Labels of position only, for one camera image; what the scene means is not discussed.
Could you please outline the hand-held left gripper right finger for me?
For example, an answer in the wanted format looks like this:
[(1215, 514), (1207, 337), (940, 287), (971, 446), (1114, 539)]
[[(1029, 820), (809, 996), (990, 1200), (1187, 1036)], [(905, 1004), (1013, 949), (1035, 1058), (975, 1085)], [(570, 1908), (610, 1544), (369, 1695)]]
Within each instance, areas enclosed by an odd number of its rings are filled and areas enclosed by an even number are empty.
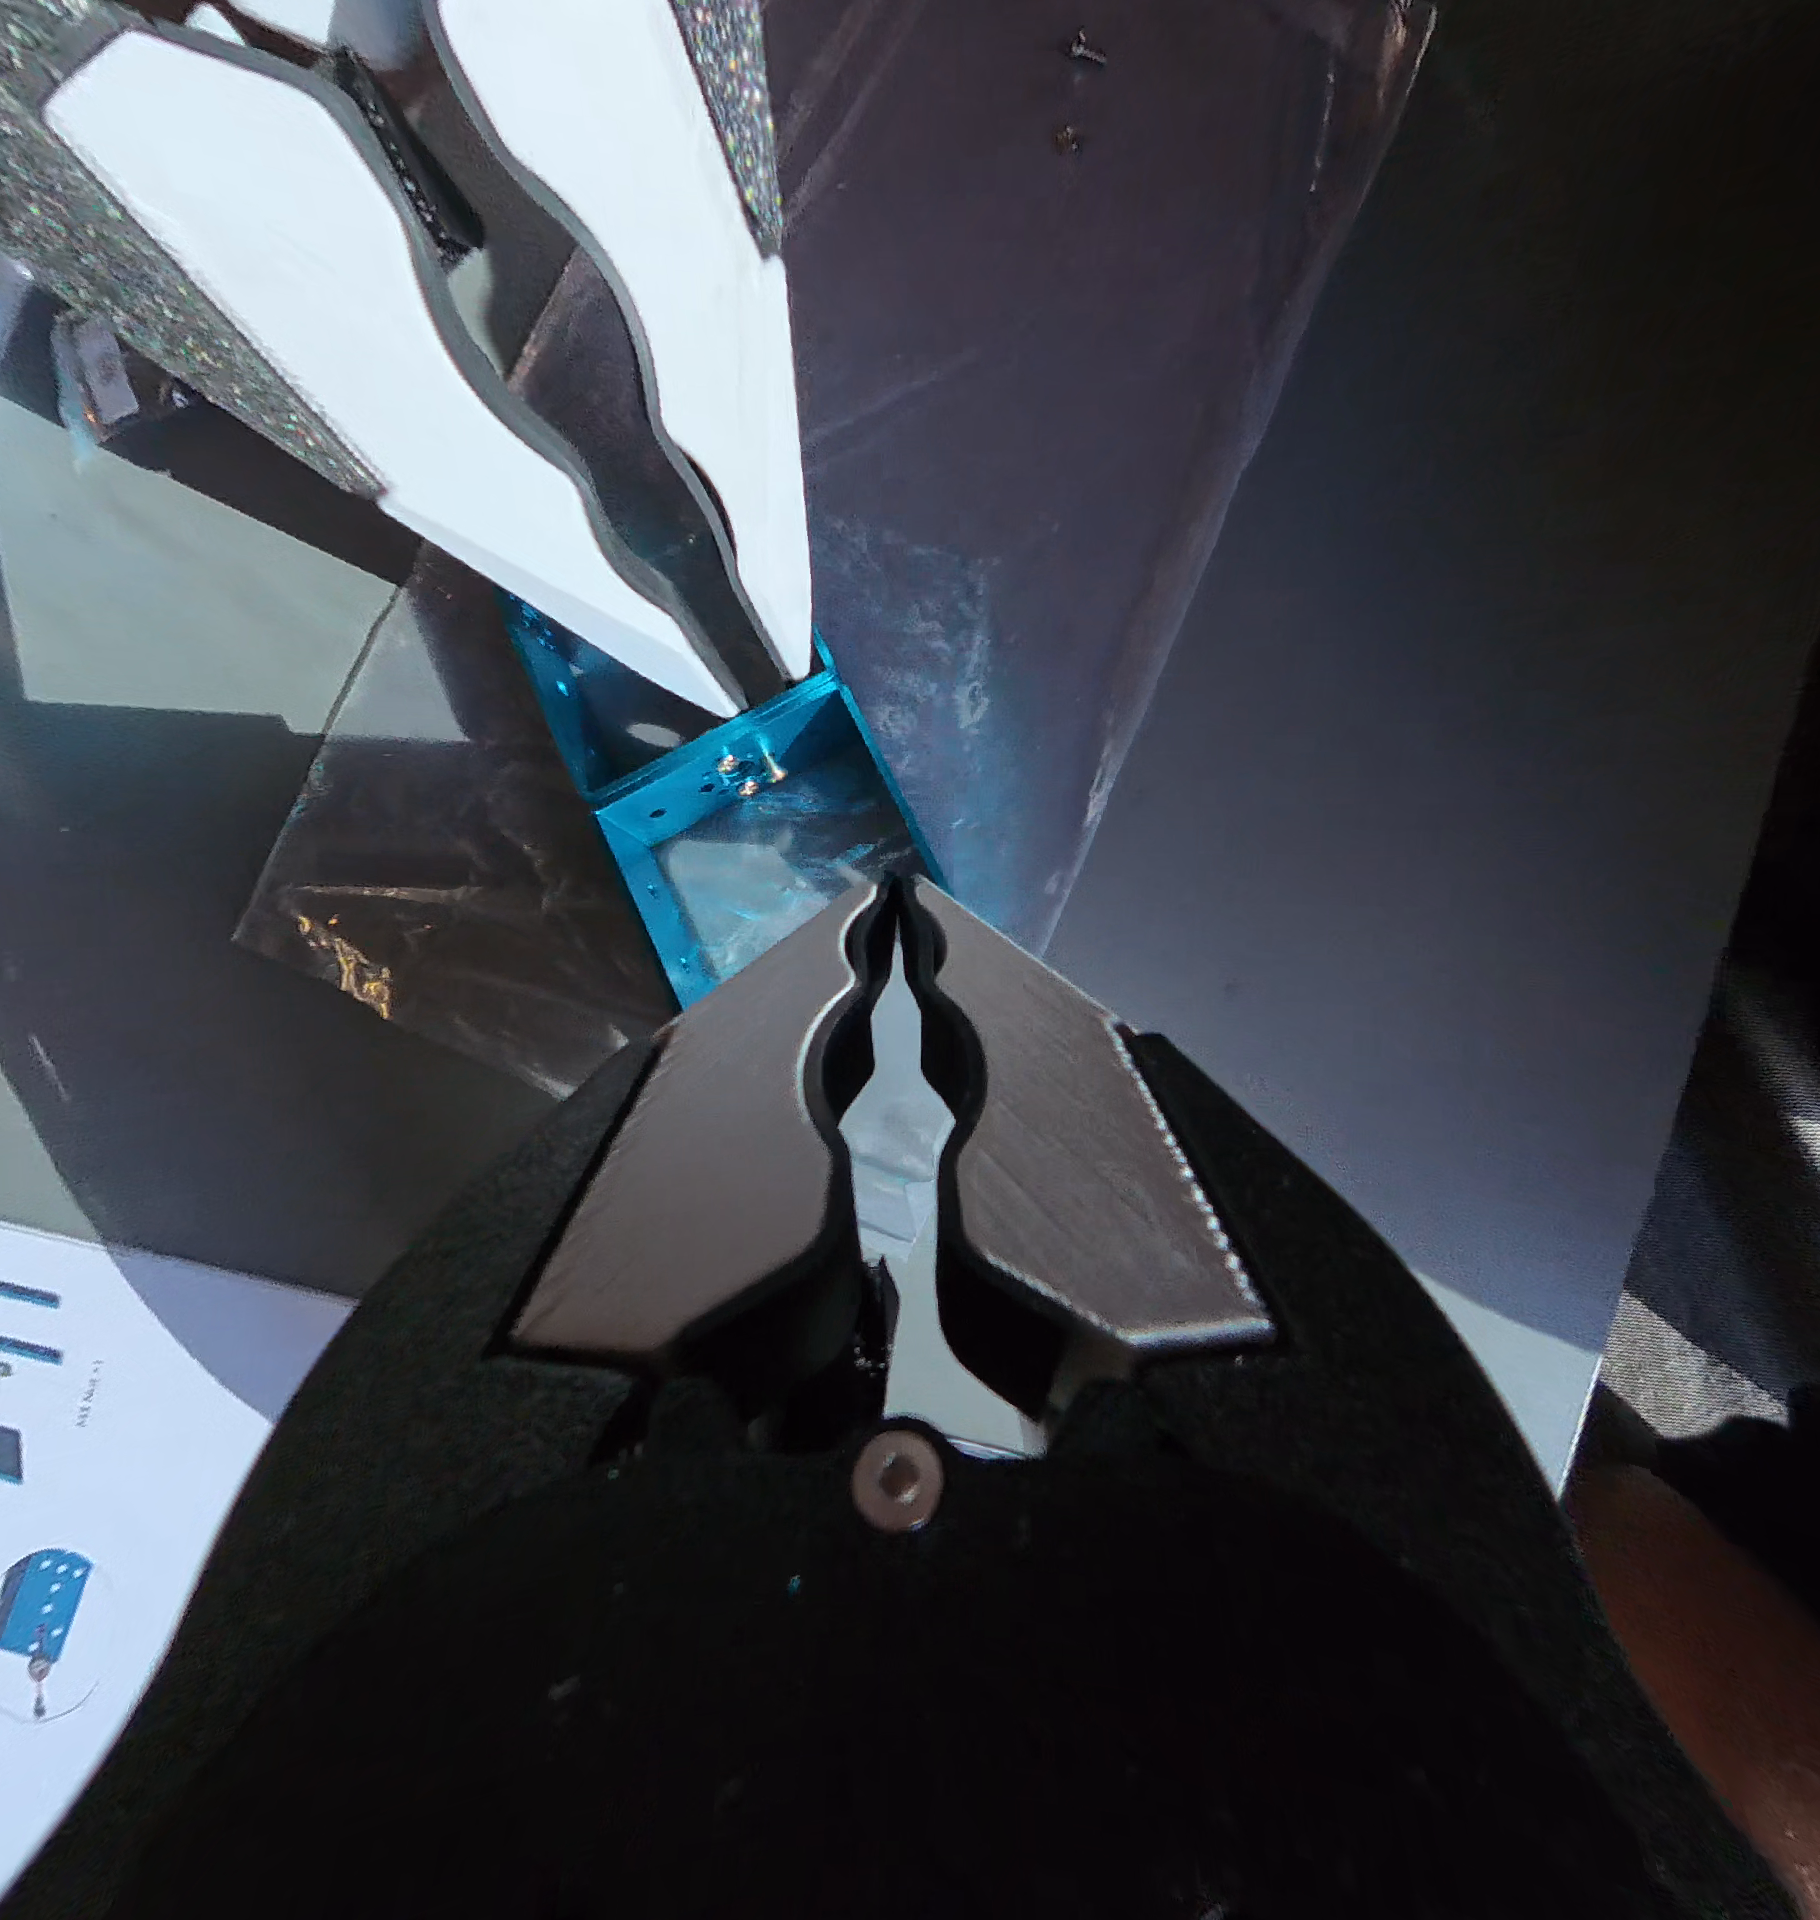
[(1145, 1367), (1277, 1327), (1109, 1009), (911, 880), (923, 1077), (950, 1131), (937, 1305), (967, 1367)]

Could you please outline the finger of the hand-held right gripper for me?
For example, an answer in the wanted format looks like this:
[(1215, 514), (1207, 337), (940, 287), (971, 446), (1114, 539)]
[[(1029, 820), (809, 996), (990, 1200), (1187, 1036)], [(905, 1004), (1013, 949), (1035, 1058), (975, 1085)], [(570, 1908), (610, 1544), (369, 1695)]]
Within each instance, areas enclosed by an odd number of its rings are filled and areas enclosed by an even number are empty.
[(669, 694), (751, 706), (584, 460), (470, 335), (349, 98), (179, 28), (114, 25), (38, 106), (369, 471), (385, 515)]
[(650, 426), (707, 485), (782, 677), (811, 576), (782, 205), (756, 4), (426, 6), (452, 91), (625, 313)]

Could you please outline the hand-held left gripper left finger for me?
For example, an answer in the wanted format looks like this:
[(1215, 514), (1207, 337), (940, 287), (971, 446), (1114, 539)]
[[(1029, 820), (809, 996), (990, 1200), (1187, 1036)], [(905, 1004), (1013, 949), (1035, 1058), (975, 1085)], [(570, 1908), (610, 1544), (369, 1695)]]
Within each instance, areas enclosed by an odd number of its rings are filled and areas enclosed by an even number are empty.
[(509, 1342), (614, 1367), (830, 1367), (863, 1311), (840, 1124), (874, 1075), (888, 880), (672, 1021)]

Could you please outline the blue metal bracket assembly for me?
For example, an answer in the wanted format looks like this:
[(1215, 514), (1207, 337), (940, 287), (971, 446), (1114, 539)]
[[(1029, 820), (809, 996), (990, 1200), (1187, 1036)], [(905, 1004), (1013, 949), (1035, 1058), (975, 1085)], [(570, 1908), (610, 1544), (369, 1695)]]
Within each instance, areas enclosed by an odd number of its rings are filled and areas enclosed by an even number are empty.
[(821, 633), (802, 681), (717, 718), (494, 596), (678, 1006), (855, 884), (945, 878)]

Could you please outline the small clear plastic bag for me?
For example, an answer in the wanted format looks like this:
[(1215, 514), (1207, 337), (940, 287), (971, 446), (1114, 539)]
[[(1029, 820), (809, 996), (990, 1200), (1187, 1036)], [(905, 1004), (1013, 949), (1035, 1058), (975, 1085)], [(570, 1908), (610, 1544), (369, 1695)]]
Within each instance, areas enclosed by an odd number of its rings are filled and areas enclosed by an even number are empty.
[(494, 590), (429, 548), (374, 622), (232, 939), (549, 1094), (678, 1013)]

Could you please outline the pile of small screw bags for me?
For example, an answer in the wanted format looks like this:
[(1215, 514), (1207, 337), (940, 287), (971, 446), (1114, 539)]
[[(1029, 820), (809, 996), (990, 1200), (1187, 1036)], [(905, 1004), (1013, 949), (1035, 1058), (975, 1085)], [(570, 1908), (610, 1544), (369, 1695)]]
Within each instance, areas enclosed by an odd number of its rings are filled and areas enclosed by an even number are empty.
[(50, 361), (59, 421), (77, 465), (132, 433), (206, 407), (194, 387), (127, 347), (99, 314), (59, 309), (50, 322)]

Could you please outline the large clear plastic bag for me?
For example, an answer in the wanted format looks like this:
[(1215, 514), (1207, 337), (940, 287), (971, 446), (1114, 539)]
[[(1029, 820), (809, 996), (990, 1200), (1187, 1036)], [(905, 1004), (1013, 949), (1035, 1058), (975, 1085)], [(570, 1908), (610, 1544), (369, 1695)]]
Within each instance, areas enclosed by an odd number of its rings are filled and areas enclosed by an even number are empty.
[[(761, 23), (816, 633), (940, 882), (1039, 949), (1434, 4)], [(1080, 28), (1098, 74), (1062, 55)]]

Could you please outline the white instruction sheet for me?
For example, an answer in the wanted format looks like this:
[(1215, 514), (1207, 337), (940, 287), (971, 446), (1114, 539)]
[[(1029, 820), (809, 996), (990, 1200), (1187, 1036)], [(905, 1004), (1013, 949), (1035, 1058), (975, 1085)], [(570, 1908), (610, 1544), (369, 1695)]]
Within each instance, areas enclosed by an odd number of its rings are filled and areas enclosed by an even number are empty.
[(0, 1222), (0, 1899), (146, 1692), (346, 1298)]

